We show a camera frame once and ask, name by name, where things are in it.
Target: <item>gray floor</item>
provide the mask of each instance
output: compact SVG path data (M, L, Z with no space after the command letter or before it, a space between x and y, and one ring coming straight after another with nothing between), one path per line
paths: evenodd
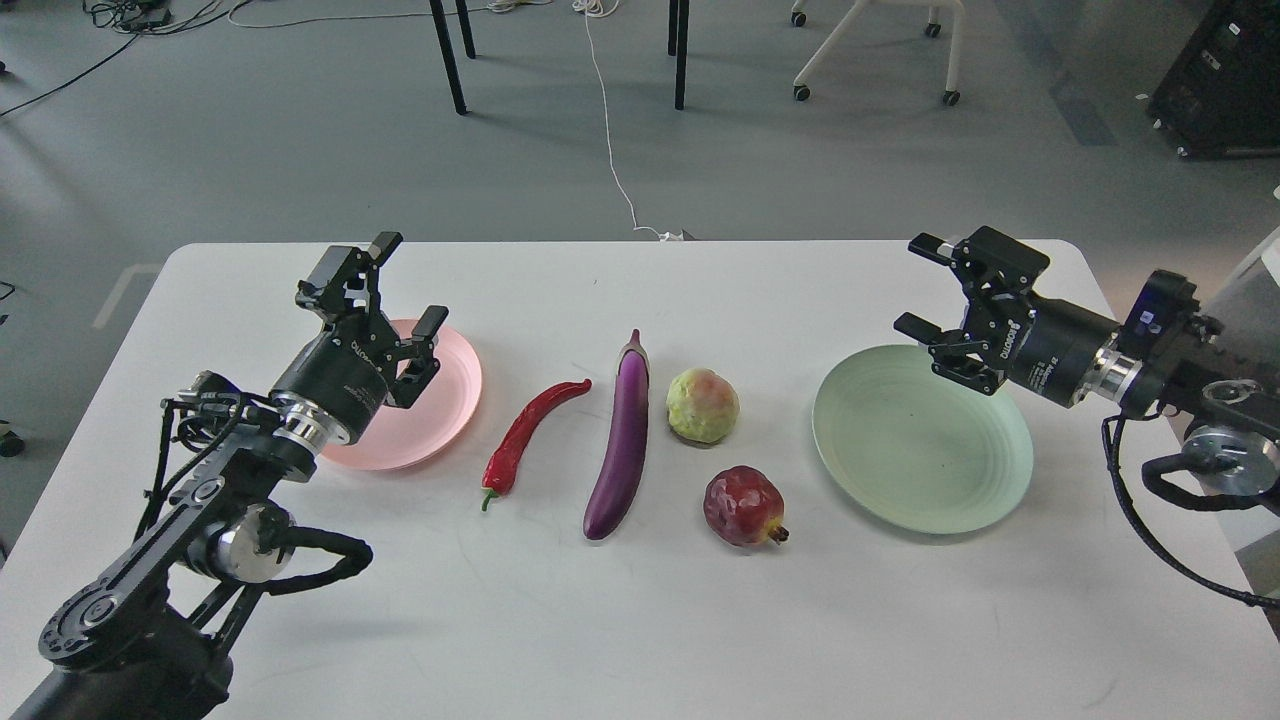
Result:
M236 17L425 5L274 0ZM591 23L614 164L639 224L795 240L991 224L1075 243L1117 313L1156 266L1212 293L1280 225L1280 160L1179 160L1138 97L1206 0L970 0L955 108L941 104L947 14L931 41L923 8L877 6L812 78L813 97L792 101L792 77L847 6L814 0L809 23L792 28L783 0L695 1L682 113L667 3L622 0ZM13 74L0 81L0 109L127 40L69 3L6 8L0 60ZM480 58L461 61L465 118L452 111L431 22L416 17L275 29L224 19L141 38L0 119L0 279L18 286L0 304L10 315L0 416L28 439L27 454L0 460L6 547L156 269L186 243L349 243L383 229L410 241L653 240L631 229L609 172L600 85L570 0L472 22ZM282 277L282 288L296 279ZM1275 552L1261 555L1253 561L1276 565Z

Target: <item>green fruit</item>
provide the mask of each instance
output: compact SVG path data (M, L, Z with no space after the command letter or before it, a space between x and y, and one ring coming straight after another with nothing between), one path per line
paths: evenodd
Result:
M690 368L671 380L667 423L682 438L719 442L737 423L737 393L707 368Z

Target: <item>white chair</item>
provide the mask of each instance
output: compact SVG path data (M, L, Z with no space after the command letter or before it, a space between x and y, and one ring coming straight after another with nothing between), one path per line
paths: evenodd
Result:
M796 100L804 101L809 99L809 86L805 81L809 76L818 68L818 65L827 58L831 49L840 41L841 37L849 28L852 27L854 20L858 15L867 9L868 5L873 3L879 3L883 5L928 5L929 6L929 24L924 28L925 37L937 37L942 26L938 24L938 8L941 5L951 6L952 27L951 27L951 56L947 60L947 85L946 91L942 94L943 105L955 105L960 101L960 92L956 90L956 78L960 73L960 46L964 37L964 4L961 0L855 0L854 6L849 9L836 29L831 31L827 40L822 42L822 47L809 58L809 61L796 76L792 83L791 92ZM805 14L801 12L805 0L796 0L795 5L791 6L791 24L800 27L805 22Z

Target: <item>red chili pepper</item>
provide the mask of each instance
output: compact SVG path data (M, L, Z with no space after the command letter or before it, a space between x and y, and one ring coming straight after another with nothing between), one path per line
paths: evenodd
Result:
M485 493L480 510L489 510L490 500L511 492L516 484L516 466L520 465L520 457L529 447L529 439L534 437L534 429L543 421L543 418L566 400L584 395L589 389L591 389L590 379L580 383L554 384L530 400L520 415L516 415L511 429L507 430L507 436L502 438L502 443L498 445L498 450L493 452L489 465L484 469L480 487L485 488Z

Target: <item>eggplant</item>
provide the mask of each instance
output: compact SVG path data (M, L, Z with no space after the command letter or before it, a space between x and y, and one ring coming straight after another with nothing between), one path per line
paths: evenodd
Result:
M649 355L640 346L640 331L631 331L631 342L622 346L618 359L609 445L582 518L586 539L607 538L627 514L640 487L648 442Z

